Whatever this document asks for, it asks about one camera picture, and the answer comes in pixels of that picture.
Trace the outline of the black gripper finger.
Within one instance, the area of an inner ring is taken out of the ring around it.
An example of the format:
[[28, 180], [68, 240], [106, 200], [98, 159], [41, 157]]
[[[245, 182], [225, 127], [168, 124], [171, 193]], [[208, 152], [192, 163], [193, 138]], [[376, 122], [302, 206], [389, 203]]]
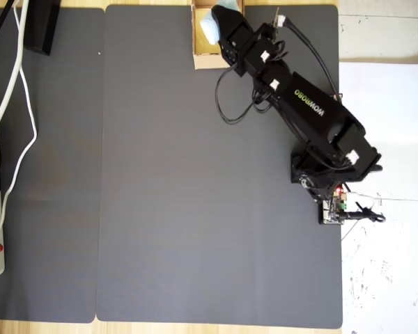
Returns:
[[215, 5], [211, 13], [219, 29], [219, 38], [228, 39], [244, 22], [243, 14], [221, 5]]
[[238, 39], [236, 37], [219, 39], [222, 58], [229, 66], [238, 62]]

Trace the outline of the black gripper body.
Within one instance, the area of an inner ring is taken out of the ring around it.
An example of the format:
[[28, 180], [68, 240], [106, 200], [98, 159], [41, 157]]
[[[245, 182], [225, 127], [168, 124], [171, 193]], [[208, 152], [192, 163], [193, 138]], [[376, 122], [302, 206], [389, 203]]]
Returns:
[[244, 20], [232, 37], [238, 39], [238, 62], [231, 67], [240, 77], [246, 73], [255, 77], [279, 53], [277, 28], [271, 23], [263, 23], [254, 31]]

